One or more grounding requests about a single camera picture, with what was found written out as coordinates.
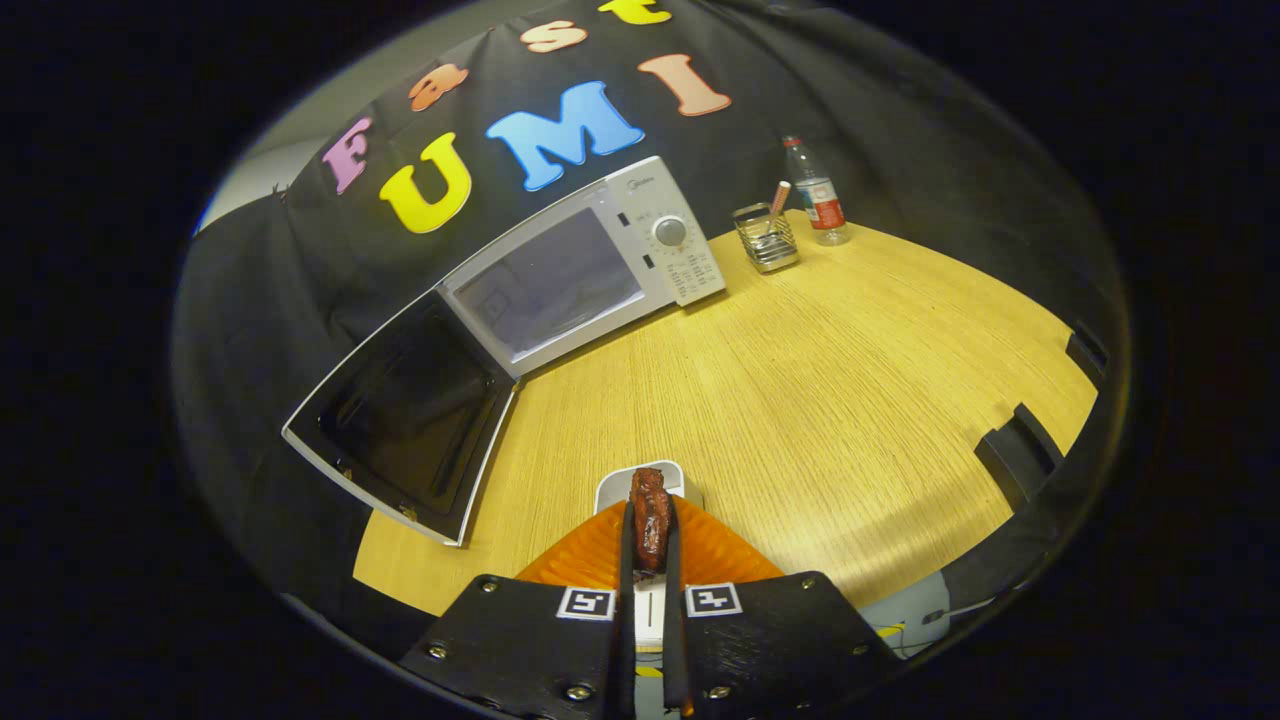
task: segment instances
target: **black cloth backdrop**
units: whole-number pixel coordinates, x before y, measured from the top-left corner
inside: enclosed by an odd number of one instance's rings
[[[334,128],[287,191],[211,223],[184,261],[172,374],[196,484],[275,589],[371,644],[370,618],[403,619],[375,638],[388,656],[426,619],[389,598],[389,610],[371,610],[367,589],[351,579],[370,510],[297,456],[280,427],[393,313],[504,231],[604,174],[660,155],[713,237],[731,229],[732,209],[769,199],[786,177],[781,136],[799,135],[831,168],[851,222],[986,272],[1068,324],[1094,328],[1103,343],[1112,332],[1119,283],[1098,254],[1102,229],[1087,200],[1024,131],[941,67],[808,1],[660,0],[649,9],[672,18],[646,26],[598,5],[550,5],[424,56],[417,72]],[[561,19],[589,37],[548,54],[518,40]],[[662,81],[636,69],[672,53],[690,55],[732,105],[680,115]],[[412,111],[410,87],[447,63],[468,77]],[[564,174],[526,192],[522,168],[485,129],[517,110],[559,119],[561,94],[588,81],[605,83],[644,140],[612,155],[588,152],[582,165],[552,156]],[[321,155],[362,117],[372,119],[367,165],[339,196]],[[417,158],[445,132],[457,133],[471,196],[442,228],[413,234],[378,192],[413,164],[422,196],[439,199],[443,178]]]

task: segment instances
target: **water bottle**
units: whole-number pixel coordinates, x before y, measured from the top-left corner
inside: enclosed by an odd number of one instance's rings
[[[813,225],[818,243],[841,245],[849,242],[845,213],[840,208],[836,187],[831,183],[831,176],[827,174],[826,168],[818,163],[799,137],[794,135],[783,137],[782,146],[787,151],[787,172],[791,174],[791,184],[804,199],[805,210],[809,213],[809,224]]]

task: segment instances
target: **foam letter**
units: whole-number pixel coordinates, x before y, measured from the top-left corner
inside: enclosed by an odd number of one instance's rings
[[[413,83],[408,90],[408,96],[413,100],[408,104],[415,113],[421,113],[440,99],[442,95],[453,90],[460,82],[467,79],[467,70],[460,70],[457,65],[440,65],[426,73],[422,79]]]
[[[556,20],[525,31],[520,41],[529,45],[534,53],[550,53],[586,40],[586,31],[573,27],[572,20]]]
[[[329,163],[333,177],[338,179],[338,195],[342,195],[342,191],[347,190],[351,181],[365,172],[365,161],[356,160],[356,155],[364,155],[369,151],[369,141],[361,133],[369,129],[371,124],[374,122],[369,118],[360,118],[351,129],[343,133],[338,143],[324,154],[324,161]]]
[[[422,160],[434,160],[448,188],[444,197],[436,202],[428,202],[413,183],[413,165],[404,165],[396,170],[379,191],[378,197],[392,204],[396,217],[410,232],[419,234],[438,229],[449,218],[456,215],[471,196],[471,173],[458,158],[458,151],[453,149],[452,132],[447,132],[431,141],[422,150]]]
[[[671,19],[671,13],[667,10],[658,10],[657,13],[650,13],[645,9],[645,5],[653,5],[654,0],[611,0],[604,5],[596,8],[602,13],[613,13],[622,22],[634,26],[649,26],[653,23],[664,23]]]
[[[658,76],[662,82],[680,99],[681,115],[705,115],[728,108],[732,100],[712,90],[701,77],[689,67],[689,55],[663,55],[645,60],[636,69]]]
[[[575,165],[586,161],[584,129],[591,136],[591,152],[595,155],[616,152],[644,138],[643,129],[628,126],[613,109],[604,97],[604,83],[598,79],[575,85],[561,95],[558,123],[517,111],[489,126],[484,135],[506,141],[525,169],[525,190],[532,192],[564,174],[564,167],[548,161],[540,150]]]

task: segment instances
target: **white microwave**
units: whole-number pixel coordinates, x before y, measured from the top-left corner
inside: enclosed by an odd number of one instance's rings
[[[282,434],[375,510],[460,546],[524,374],[723,288],[676,181],[648,158],[458,265],[347,355]]]

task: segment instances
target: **wooden table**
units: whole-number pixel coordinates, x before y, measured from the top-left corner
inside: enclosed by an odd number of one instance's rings
[[[374,512],[353,575],[439,615],[480,573],[515,575],[585,520],[612,470],[680,462],[705,509],[785,573],[855,606],[941,569],[1010,509],[973,454],[1019,402],[1066,452],[1096,391],[1070,331],[1004,283],[852,227],[769,275],[736,234],[726,292],[668,307],[526,377],[466,548]]]

